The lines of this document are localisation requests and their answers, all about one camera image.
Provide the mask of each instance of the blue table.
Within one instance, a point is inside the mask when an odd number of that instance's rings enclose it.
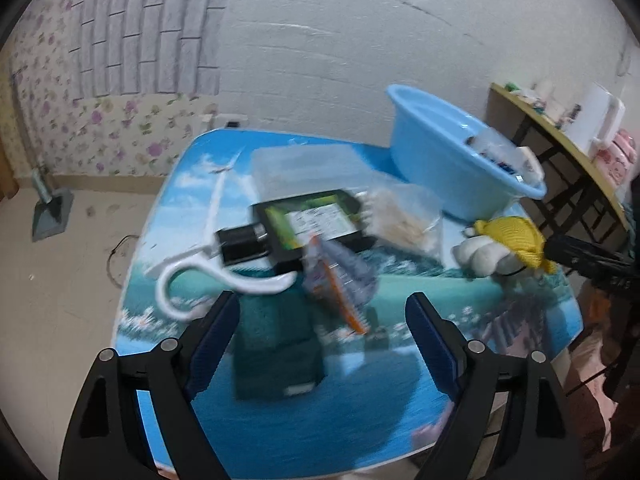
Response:
[[[240,152],[227,177],[216,229],[246,224],[257,202],[251,152],[291,143],[334,140],[294,134],[217,130],[197,137],[167,178],[151,211],[130,265],[120,301],[113,345],[119,354],[147,351],[184,325],[156,307],[155,280],[145,274],[162,259],[202,242],[211,190],[212,164],[227,164]],[[387,149],[354,144],[372,168],[397,176]],[[524,214],[519,205],[506,214]],[[371,301],[376,333],[385,347],[344,327],[318,327],[326,377],[308,394],[280,401],[236,400],[232,357],[225,354],[210,387],[193,401],[194,410],[223,465],[233,478],[283,479],[337,474],[388,462],[432,444],[428,425],[445,409],[404,323],[404,301],[424,291],[443,317],[465,335],[482,337],[492,348],[526,354],[540,348],[553,357],[582,329],[575,298],[559,273],[541,280],[468,279],[456,268],[450,248],[462,241],[463,226],[444,221],[444,268],[420,272],[392,262],[380,275]],[[193,304],[216,297],[224,285],[190,270],[172,285],[174,301]],[[156,462],[170,465],[150,398],[140,392],[145,429]]]

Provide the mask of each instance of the pink bag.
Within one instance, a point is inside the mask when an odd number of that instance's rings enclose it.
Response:
[[[622,184],[636,163],[636,143],[625,130],[619,130],[606,150],[600,150],[594,163],[615,188]]]

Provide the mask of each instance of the blue gripper pad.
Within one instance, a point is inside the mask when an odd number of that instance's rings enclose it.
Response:
[[[407,298],[404,317],[437,389],[455,402],[466,369],[464,336],[452,322],[440,317],[422,292]]]
[[[189,401],[209,387],[239,321],[239,296],[226,290],[207,315],[192,321],[180,336],[180,358],[188,370],[182,390]]]

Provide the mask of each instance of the yellow cloth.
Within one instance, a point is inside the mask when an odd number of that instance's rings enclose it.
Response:
[[[479,235],[486,235],[513,251],[527,267],[556,272],[556,264],[544,257],[545,237],[534,223],[520,216],[503,216],[488,222],[478,220],[474,228]]]

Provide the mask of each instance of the gray brick wallpaper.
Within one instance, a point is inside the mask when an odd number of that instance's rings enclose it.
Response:
[[[227,0],[73,0],[72,98],[217,95]]]

